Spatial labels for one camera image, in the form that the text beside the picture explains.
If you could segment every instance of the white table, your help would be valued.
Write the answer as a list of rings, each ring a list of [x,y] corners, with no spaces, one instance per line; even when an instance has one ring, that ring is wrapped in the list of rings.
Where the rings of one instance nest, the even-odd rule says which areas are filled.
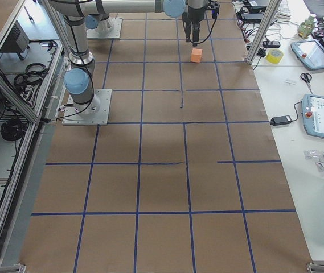
[[[289,0],[292,22],[301,22],[308,17],[308,9],[303,0]],[[293,36],[295,27],[284,26],[282,34]],[[306,69],[289,48],[292,41],[300,38],[281,40],[284,57],[278,65],[261,59],[255,69],[255,76],[270,118],[290,115],[295,119],[293,105],[309,93],[300,74],[309,72],[313,75],[311,87],[314,94],[324,96],[324,72],[312,72]],[[286,79],[296,84],[285,83]],[[306,160],[303,150],[324,151],[324,140],[305,133],[302,117],[288,126],[272,127],[285,174],[292,193],[298,217],[304,232],[307,246],[313,260],[324,260],[324,175],[314,162]]]

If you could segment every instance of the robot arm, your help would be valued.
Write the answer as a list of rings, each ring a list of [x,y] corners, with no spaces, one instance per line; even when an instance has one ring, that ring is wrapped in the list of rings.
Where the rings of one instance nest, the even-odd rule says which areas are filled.
[[[188,0],[188,11],[182,15],[184,33],[186,41],[197,46],[204,42],[198,42],[200,36],[200,22],[204,19],[205,11],[212,11],[212,18],[216,21],[218,18],[220,4],[215,0]]]
[[[109,13],[161,13],[162,11],[172,18],[183,15],[186,41],[192,42],[193,46],[196,46],[199,41],[200,21],[204,19],[206,10],[212,10],[212,17],[216,21],[220,7],[219,3],[215,0],[48,1],[55,10],[64,15],[69,47],[71,49],[69,60],[72,64],[72,69],[65,74],[64,84],[73,98],[75,108],[82,115],[97,111],[100,104],[93,88],[92,75],[95,68],[95,60],[88,48],[86,16],[91,15],[106,19]]]

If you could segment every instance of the black power brick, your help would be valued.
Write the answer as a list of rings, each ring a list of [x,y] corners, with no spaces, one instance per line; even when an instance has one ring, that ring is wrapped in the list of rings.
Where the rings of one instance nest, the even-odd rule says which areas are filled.
[[[289,115],[283,115],[280,117],[274,117],[270,120],[269,124],[272,126],[285,125],[293,122]]]
[[[280,42],[271,42],[271,41],[263,41],[262,44],[264,48],[279,48],[281,46]]]
[[[240,13],[238,19],[242,20],[244,24],[259,24],[263,19],[263,13]]]

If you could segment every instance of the scissors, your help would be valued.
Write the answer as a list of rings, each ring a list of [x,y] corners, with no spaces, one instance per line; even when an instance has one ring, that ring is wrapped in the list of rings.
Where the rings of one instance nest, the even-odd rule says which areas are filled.
[[[301,79],[302,79],[305,83],[307,83],[307,86],[309,87],[309,90],[310,90],[311,94],[313,94],[313,93],[312,93],[312,90],[311,90],[311,84],[310,84],[310,82],[311,82],[311,80],[312,80],[312,76],[311,76],[311,74],[310,74],[310,73],[302,73],[302,74],[301,74]]]

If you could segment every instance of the orange cube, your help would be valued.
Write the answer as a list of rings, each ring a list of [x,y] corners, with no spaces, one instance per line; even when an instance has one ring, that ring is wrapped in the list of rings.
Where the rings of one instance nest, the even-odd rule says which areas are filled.
[[[191,53],[191,62],[200,63],[202,58],[202,49],[193,48]]]

